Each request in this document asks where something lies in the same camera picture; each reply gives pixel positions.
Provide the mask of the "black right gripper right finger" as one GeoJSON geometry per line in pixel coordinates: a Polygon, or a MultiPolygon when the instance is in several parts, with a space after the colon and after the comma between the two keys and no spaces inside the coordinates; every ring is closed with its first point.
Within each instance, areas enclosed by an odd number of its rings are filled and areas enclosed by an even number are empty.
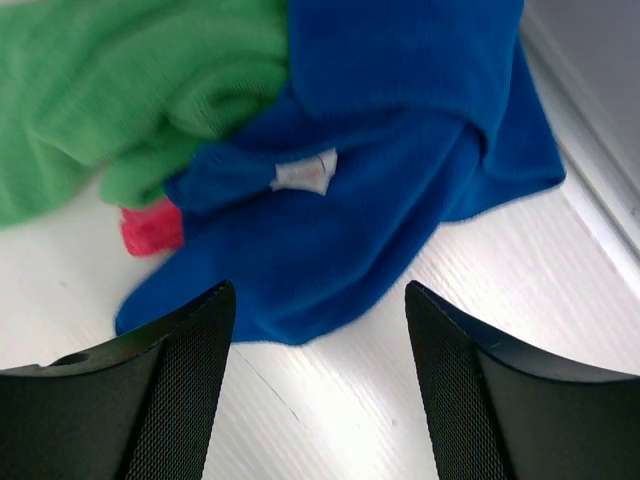
{"type": "Polygon", "coordinates": [[[442,479],[635,479],[639,379],[535,347],[418,282],[405,312],[442,479]]]}

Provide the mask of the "blue towel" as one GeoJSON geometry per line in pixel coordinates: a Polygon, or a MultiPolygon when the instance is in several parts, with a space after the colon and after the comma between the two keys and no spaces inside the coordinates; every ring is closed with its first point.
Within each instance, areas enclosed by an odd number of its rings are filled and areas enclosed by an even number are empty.
{"type": "Polygon", "coordinates": [[[519,40],[520,1],[293,1],[273,105],[167,183],[184,246],[115,330],[220,281],[233,338],[301,345],[363,315],[437,227],[566,176],[519,40]]]}

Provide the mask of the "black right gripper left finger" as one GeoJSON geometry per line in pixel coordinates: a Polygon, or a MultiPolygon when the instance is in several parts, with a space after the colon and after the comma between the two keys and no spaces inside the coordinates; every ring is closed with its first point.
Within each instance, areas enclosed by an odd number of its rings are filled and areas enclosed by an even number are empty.
{"type": "Polygon", "coordinates": [[[1,373],[5,479],[199,479],[231,345],[222,282],[54,363],[1,373]]]}

